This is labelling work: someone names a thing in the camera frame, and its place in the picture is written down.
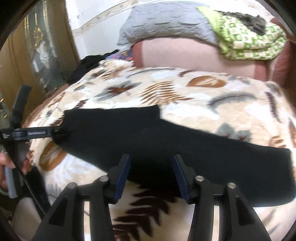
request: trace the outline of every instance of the leaf print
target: leaf print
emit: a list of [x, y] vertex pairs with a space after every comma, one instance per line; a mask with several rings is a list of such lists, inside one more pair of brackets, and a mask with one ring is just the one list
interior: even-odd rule
[[281, 97], [281, 88], [271, 84], [271, 83], [265, 83], [265, 85], [271, 90], [272, 93], [277, 94], [277, 96]]
[[65, 116], [63, 115], [62, 117], [58, 118], [55, 122], [51, 123], [50, 126], [59, 126], [62, 124]]
[[116, 69], [103, 73], [101, 77], [103, 78], [103, 80], [114, 79], [115, 77], [119, 77], [119, 73], [124, 69], [126, 69], [124, 66], [117, 67]]
[[275, 225], [271, 230], [269, 230], [268, 234], [271, 235], [278, 227], [279, 227], [279, 223]]
[[62, 92], [61, 94], [59, 94], [56, 98], [54, 98], [48, 105], [47, 107], [51, 107], [52, 105], [56, 104], [56, 103], [59, 103], [62, 98], [64, 97], [65, 95], [65, 92]]
[[161, 70], [175, 70], [176, 68], [146, 68], [144, 70], [138, 71], [136, 73], [128, 75], [126, 78], [130, 78], [132, 76], [135, 76], [137, 74], [142, 74], [142, 73], [148, 73], [148, 72], [155, 72], [155, 71], [161, 71]]
[[227, 137], [234, 140], [240, 140], [244, 142], [251, 142], [252, 133], [250, 130], [235, 131], [228, 123], [223, 123], [216, 132], [217, 135]]
[[279, 116], [278, 116], [278, 111], [276, 107], [276, 101], [272, 93], [270, 92], [264, 92], [268, 98], [269, 106], [270, 106], [270, 111], [272, 113], [272, 116], [279, 122], [282, 123]]
[[284, 140], [281, 138], [280, 135], [273, 136], [269, 140], [268, 146], [277, 147], [277, 148], [286, 148], [287, 146], [284, 145]]
[[228, 74], [228, 73], [219, 73], [218, 75], [219, 76], [225, 76], [225, 77], [231, 76], [231, 74]]
[[74, 91], [82, 90], [85, 88], [85, 85], [80, 85], [77, 88], [74, 89]]
[[230, 75], [228, 78], [228, 81], [233, 81], [233, 80], [237, 80], [236, 76]]
[[242, 82], [246, 85], [251, 85], [251, 81], [246, 77], [238, 77], [237, 80], [239, 80], [240, 82]]
[[124, 92], [127, 92], [128, 90], [133, 89], [140, 84], [141, 84], [141, 82], [132, 83], [130, 80], [128, 80], [128, 81], [123, 82], [118, 85], [109, 86], [109, 87], [105, 88], [102, 91], [102, 93], [100, 93], [94, 97], [100, 97], [97, 99], [97, 101], [107, 100], [107, 99], [110, 99], [114, 96], [120, 95]]
[[224, 103], [232, 103], [232, 102], [242, 102], [248, 100], [256, 100], [256, 96], [252, 93], [247, 92], [229, 92], [217, 97], [214, 97], [207, 104], [209, 108], [211, 108], [215, 113], [217, 113], [216, 108], [218, 108], [221, 104]]
[[79, 109], [79, 108], [83, 107], [87, 101], [88, 101], [88, 99], [79, 101], [78, 104], [75, 105], [75, 107], [73, 109]]
[[136, 70], [139, 70], [139, 69], [143, 69], [143, 68], [132, 67], [132, 69], [128, 70], [127, 72], [132, 72], [132, 71], [136, 71]]
[[91, 76], [89, 77], [88, 80], [92, 80], [92, 79], [94, 79], [96, 77], [99, 77], [100, 75], [102, 75], [105, 72], [106, 72], [105, 69], [101, 69], [99, 72], [96, 72], [96, 73], [91, 74]]
[[45, 118], [50, 117], [50, 115], [52, 114], [52, 112], [53, 112], [53, 110], [49, 110], [49, 111], [46, 113]]
[[276, 209], [274, 208], [263, 220], [262, 223], [266, 227], [274, 217]]
[[194, 72], [195, 70], [185, 70], [181, 73], [178, 74], [179, 77], [184, 77], [185, 74], [190, 73], [190, 72]]
[[49, 184], [47, 186], [47, 197], [48, 197], [48, 201], [50, 203], [50, 205], [52, 205], [55, 200], [57, 199], [57, 197], [61, 194], [62, 189], [58, 186], [58, 184], [55, 184], [55, 186], [53, 186], [52, 184]]
[[33, 121], [37, 121], [37, 120], [39, 120], [39, 119], [41, 118], [42, 113], [43, 113], [43, 110], [44, 110], [44, 109], [42, 109], [42, 110], [39, 112], [39, 114], [34, 118]]
[[289, 120], [289, 131], [290, 131], [290, 137], [291, 137], [293, 147], [295, 148], [296, 147], [296, 128], [291, 119]]
[[95, 85], [95, 84], [93, 82], [88, 81], [85, 83], [85, 85]]
[[44, 171], [51, 171], [56, 168], [66, 157], [65, 152], [60, 146], [51, 141], [43, 150], [40, 159], [39, 166]]
[[116, 240], [130, 241], [133, 237], [134, 240], [141, 241], [139, 229], [142, 229], [148, 236], [153, 236], [152, 219], [161, 226], [161, 215], [163, 211], [169, 215], [169, 203], [175, 203], [178, 193], [167, 190], [148, 189], [141, 193], [133, 195], [134, 197], [141, 197], [139, 200], [131, 203], [135, 208], [126, 211], [125, 216], [115, 219], [117, 224], [113, 224], [113, 231]]
[[225, 85], [226, 85], [226, 81], [219, 80], [214, 76], [206, 75], [206, 76], [199, 76], [192, 79], [186, 86], [187, 87], [220, 88]]
[[141, 101], [149, 104], [169, 104], [178, 101], [191, 100], [193, 98], [183, 97], [174, 89], [172, 81], [164, 81], [146, 88], [140, 97]]

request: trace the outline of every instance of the wooden door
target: wooden door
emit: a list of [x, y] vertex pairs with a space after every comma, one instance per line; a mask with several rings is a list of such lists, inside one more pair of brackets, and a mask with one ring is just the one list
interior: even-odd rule
[[6, 40], [0, 51], [0, 93], [9, 110], [12, 109], [17, 91], [22, 84], [32, 87], [24, 118], [45, 100], [45, 92], [32, 70], [25, 47], [24, 21]]

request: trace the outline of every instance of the black clothing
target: black clothing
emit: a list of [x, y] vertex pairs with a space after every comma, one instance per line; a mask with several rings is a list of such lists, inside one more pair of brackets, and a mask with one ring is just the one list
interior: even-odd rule
[[67, 79], [67, 83], [72, 85], [79, 81], [86, 73], [99, 66], [99, 62], [110, 56], [111, 54], [117, 53], [118, 49], [111, 53], [104, 55], [89, 55], [80, 61], [80, 64], [76, 67], [70, 77]]
[[128, 153], [128, 179], [149, 188], [178, 188], [170, 159], [212, 183], [237, 184], [253, 206], [280, 205], [295, 197], [290, 150], [258, 146], [160, 119], [158, 106], [65, 111], [65, 151], [109, 171]]

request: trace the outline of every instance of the metal rivet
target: metal rivet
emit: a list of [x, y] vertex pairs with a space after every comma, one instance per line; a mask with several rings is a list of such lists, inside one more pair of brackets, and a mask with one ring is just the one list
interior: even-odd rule
[[74, 187], [76, 187], [77, 186], [77, 183], [69, 183], [68, 185], [67, 185], [67, 187], [69, 188], [69, 189], [73, 189]]
[[99, 178], [99, 180], [100, 180], [101, 182], [106, 182], [106, 181], [108, 181], [108, 177], [107, 177], [107, 176], [101, 176], [101, 177]]
[[205, 178], [203, 176], [196, 176], [195, 177], [195, 180], [196, 181], [199, 181], [199, 182], [202, 182]]
[[236, 187], [236, 185], [234, 183], [228, 183], [228, 186], [231, 188], [231, 189], [234, 189]]

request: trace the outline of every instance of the gray handle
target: gray handle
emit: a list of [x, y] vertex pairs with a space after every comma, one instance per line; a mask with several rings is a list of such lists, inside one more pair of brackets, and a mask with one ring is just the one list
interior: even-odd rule
[[[29, 145], [27, 143], [20, 143], [17, 146], [18, 152], [18, 165], [22, 168], [22, 164], [26, 158], [26, 154], [29, 151]], [[10, 169], [5, 167], [5, 180], [8, 187], [8, 195], [10, 198], [16, 198], [22, 195], [22, 186], [24, 185], [24, 180], [19, 174], [16, 168]]]

